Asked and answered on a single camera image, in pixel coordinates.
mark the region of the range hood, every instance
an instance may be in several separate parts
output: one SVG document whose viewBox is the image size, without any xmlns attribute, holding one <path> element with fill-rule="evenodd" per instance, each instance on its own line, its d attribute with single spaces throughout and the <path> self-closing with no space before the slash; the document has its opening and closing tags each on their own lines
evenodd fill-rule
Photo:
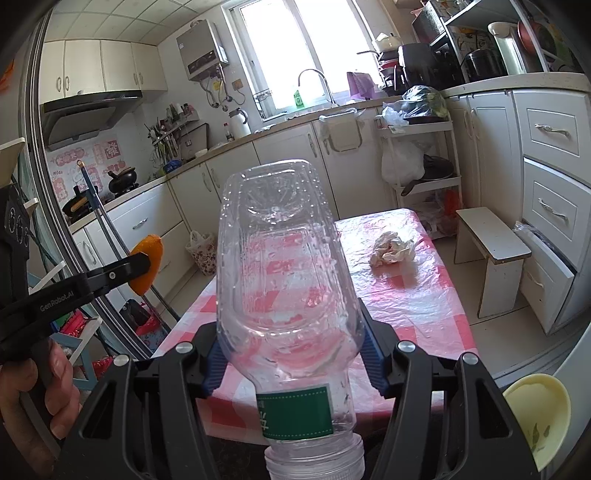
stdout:
<svg viewBox="0 0 591 480">
<path fill-rule="evenodd" d="M 41 105 L 45 148 L 54 151 L 113 128 L 142 102 L 140 90 L 87 93 Z"/>
</svg>

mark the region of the stool leg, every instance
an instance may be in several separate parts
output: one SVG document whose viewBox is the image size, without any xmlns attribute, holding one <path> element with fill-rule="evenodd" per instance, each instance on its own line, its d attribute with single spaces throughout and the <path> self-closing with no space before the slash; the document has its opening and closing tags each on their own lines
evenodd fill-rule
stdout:
<svg viewBox="0 0 591 480">
<path fill-rule="evenodd" d="M 478 318 L 505 313 L 515 306 L 522 267 L 523 260 L 499 265 L 488 260 Z"/>
<path fill-rule="evenodd" d="M 456 239 L 456 254 L 453 258 L 455 264 L 472 262 L 474 260 L 481 260 L 482 253 L 474 243 L 472 233 L 462 221 L 458 221 L 457 239 Z"/>
</svg>

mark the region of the faucet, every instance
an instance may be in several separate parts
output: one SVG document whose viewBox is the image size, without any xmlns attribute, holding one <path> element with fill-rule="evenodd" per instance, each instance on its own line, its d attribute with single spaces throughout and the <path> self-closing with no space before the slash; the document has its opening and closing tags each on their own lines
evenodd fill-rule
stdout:
<svg viewBox="0 0 591 480">
<path fill-rule="evenodd" d="M 316 70 L 316 69 L 305 69 L 305 70 L 302 70 L 300 72 L 300 74 L 297 76 L 297 86 L 298 87 L 301 86 L 301 82 L 300 82 L 301 74 L 304 73 L 304 72 L 307 72 L 308 70 L 311 70 L 312 72 L 316 72 L 320 76 L 320 78 L 324 81 L 324 86 L 326 88 L 326 91 L 329 93 L 330 103 L 332 103 L 335 106 L 339 106 L 339 104 L 337 102 L 335 102 L 335 97 L 333 97 L 332 92 L 330 91 L 329 83 L 326 80 L 326 77 L 324 76 L 324 73 L 322 73 L 320 70 Z"/>
</svg>

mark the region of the checkered tablecloth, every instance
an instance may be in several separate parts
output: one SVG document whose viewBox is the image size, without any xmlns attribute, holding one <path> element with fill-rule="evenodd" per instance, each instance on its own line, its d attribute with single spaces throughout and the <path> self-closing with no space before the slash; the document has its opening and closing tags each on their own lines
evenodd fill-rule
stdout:
<svg viewBox="0 0 591 480">
<path fill-rule="evenodd" d="M 447 270 L 416 214 L 408 209 L 374 213 L 337 222 L 340 240 L 356 294 L 375 320 L 394 327 L 403 340 L 412 340 L 427 353 L 457 359 L 464 351 L 476 352 L 466 315 Z M 398 232 L 402 240 L 415 242 L 412 262 L 371 268 L 369 254 L 374 240 L 385 231 Z M 289 247 L 281 268 L 289 270 Z M 163 355 L 179 342 L 190 341 L 204 323 L 216 320 L 215 278 L 154 356 Z M 386 426 L 393 400 L 374 390 L 358 356 L 349 370 L 357 430 L 364 434 Z M 255 389 L 250 381 L 228 365 L 222 385 L 207 400 L 198 400 L 208 435 L 248 443 L 266 443 L 261 434 Z"/>
</svg>

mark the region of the clear plastic container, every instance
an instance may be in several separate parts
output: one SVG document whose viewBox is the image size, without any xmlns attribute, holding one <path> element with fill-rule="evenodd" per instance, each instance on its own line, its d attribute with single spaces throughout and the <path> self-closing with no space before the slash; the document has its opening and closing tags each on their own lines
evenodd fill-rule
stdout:
<svg viewBox="0 0 591 480">
<path fill-rule="evenodd" d="M 361 313 L 330 208 L 304 160 L 250 168 L 223 195 L 218 338 L 254 383 L 274 480 L 359 480 L 348 369 Z"/>
</svg>

